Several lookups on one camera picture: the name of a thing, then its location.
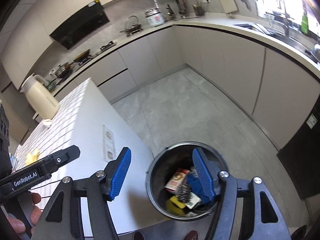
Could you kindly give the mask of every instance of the blue cloth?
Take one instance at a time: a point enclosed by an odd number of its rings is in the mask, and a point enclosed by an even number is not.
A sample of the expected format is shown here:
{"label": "blue cloth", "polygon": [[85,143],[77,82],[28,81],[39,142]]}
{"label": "blue cloth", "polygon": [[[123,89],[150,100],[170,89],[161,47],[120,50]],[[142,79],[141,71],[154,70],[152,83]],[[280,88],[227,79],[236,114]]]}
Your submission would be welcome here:
{"label": "blue cloth", "polygon": [[191,186],[191,191],[201,198],[202,204],[206,204],[210,201],[210,199],[205,195],[200,180],[197,177],[195,177],[193,174],[188,174],[187,182]]}

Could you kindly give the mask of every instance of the black range hood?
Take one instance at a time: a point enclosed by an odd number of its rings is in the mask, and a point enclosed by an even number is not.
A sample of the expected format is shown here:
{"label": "black range hood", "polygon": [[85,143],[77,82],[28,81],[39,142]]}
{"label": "black range hood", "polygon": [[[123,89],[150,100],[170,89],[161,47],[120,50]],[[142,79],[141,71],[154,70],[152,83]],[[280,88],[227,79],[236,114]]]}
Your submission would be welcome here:
{"label": "black range hood", "polygon": [[108,22],[102,5],[99,0],[95,0],[69,17],[50,36],[70,49],[89,33]]}

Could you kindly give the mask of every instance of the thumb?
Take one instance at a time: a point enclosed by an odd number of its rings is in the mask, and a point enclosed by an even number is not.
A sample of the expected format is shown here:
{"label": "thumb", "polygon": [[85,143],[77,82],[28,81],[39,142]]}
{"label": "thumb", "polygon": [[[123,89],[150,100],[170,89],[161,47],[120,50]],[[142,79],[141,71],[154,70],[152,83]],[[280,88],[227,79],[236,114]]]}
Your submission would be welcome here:
{"label": "thumb", "polygon": [[21,220],[11,218],[11,217],[7,217],[7,219],[17,234],[21,234],[26,231],[26,226]]}

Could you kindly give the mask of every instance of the metal screw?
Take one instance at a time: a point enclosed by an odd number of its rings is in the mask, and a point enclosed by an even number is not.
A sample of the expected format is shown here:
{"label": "metal screw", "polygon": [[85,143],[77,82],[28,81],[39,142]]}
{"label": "metal screw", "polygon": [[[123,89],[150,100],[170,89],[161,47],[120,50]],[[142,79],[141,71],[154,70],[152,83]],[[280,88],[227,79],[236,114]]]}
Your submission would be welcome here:
{"label": "metal screw", "polygon": [[64,178],[62,179],[62,182],[63,182],[63,183],[69,183],[70,180],[71,180],[70,177],[64,177]]}
{"label": "metal screw", "polygon": [[97,172],[96,172],[96,176],[97,176],[98,178],[104,176],[104,171],[97,171]]}
{"label": "metal screw", "polygon": [[220,172],[220,176],[223,177],[223,178],[227,178],[227,177],[229,177],[229,173],[226,172],[226,171],[221,171]]}
{"label": "metal screw", "polygon": [[262,183],[262,179],[260,179],[259,177],[255,177],[253,178],[253,181],[257,184],[261,184]]}

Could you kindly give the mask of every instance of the kitchen sink basin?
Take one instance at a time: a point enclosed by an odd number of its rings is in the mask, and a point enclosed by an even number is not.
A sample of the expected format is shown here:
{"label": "kitchen sink basin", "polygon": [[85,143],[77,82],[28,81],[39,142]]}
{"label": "kitchen sink basin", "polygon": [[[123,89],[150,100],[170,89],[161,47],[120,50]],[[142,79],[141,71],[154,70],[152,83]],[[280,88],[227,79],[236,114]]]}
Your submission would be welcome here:
{"label": "kitchen sink basin", "polygon": [[317,59],[311,54],[310,49],[303,45],[302,43],[300,43],[299,41],[297,41],[296,39],[292,38],[292,37],[288,37],[285,36],[284,34],[275,31],[274,29],[266,29],[263,25],[261,24],[235,24],[235,26],[239,26],[239,27],[243,27],[246,29],[250,29],[256,32],[260,32],[260,33],[264,33],[268,36],[271,36],[277,40],[280,40],[286,44],[288,44],[289,46],[295,48],[296,50],[300,51],[302,54],[304,54],[305,56],[307,56],[309,59],[311,59],[313,62],[317,63]]}

